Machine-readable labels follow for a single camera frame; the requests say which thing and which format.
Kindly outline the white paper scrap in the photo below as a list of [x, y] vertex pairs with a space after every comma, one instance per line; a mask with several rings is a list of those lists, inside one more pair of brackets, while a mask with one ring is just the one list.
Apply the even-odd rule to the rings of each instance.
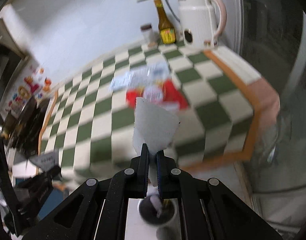
[[59, 165], [59, 150], [56, 149], [41, 155], [32, 156], [29, 158], [29, 161], [43, 172], [47, 172], [54, 166]]

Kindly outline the grey torn paper piece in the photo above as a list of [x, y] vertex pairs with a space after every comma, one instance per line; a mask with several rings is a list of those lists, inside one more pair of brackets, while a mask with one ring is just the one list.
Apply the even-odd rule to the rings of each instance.
[[147, 145], [152, 155], [165, 150], [173, 142], [179, 124], [180, 120], [176, 114], [137, 97], [133, 148], [138, 155], [141, 154], [143, 144]]

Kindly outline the green white checkered mat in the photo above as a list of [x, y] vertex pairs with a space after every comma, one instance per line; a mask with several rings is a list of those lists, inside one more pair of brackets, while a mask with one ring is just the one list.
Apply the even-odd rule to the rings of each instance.
[[246, 82], [259, 77], [225, 46], [142, 45], [107, 56], [59, 86], [39, 152], [58, 150], [66, 179], [107, 177], [143, 144], [180, 168], [249, 160], [261, 109]]

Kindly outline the black stove pot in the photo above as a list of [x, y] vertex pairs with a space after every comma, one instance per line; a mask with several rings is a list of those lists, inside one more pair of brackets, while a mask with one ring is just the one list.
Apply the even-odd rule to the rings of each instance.
[[37, 102], [31, 96], [24, 104], [19, 117], [11, 126], [8, 138], [4, 139], [6, 155], [9, 155], [11, 149], [18, 150], [27, 159], [38, 154], [39, 135], [49, 103], [50, 98]]

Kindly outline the red white sugar bag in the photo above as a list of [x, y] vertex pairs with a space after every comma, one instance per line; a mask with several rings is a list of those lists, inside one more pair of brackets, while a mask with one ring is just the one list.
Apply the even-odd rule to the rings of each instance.
[[129, 71], [126, 78], [125, 100], [130, 108], [136, 107], [137, 98], [144, 98], [169, 111], [179, 111], [189, 107], [186, 98], [175, 87], [165, 61], [137, 67]]

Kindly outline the white receipt left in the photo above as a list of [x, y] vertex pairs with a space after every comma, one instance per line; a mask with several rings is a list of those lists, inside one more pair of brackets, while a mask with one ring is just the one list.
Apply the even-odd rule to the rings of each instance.
[[115, 76], [110, 85], [109, 90], [117, 91], [121, 89], [136, 88], [146, 86], [150, 83], [148, 77], [138, 72], [127, 72], [123, 75]]

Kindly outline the clear jar brown lid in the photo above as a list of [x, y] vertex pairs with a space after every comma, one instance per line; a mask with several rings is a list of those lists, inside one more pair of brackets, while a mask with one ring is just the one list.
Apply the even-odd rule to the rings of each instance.
[[157, 37], [151, 23], [141, 25], [140, 30], [149, 48], [157, 46]]

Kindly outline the brown sauce bottle yellow label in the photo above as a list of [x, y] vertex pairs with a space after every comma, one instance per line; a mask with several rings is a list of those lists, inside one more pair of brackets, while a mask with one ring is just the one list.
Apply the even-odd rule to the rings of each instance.
[[164, 44], [176, 43], [176, 31], [174, 25], [170, 22], [168, 16], [165, 13], [162, 1], [154, 0], [154, 4], [158, 13], [158, 29], [162, 42]]

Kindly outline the white electric kettle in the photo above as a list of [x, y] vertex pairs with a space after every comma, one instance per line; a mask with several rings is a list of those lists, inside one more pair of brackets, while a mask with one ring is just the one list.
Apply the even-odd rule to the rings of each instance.
[[178, 12], [186, 47], [211, 50], [218, 46], [227, 23], [222, 0], [178, 0]]

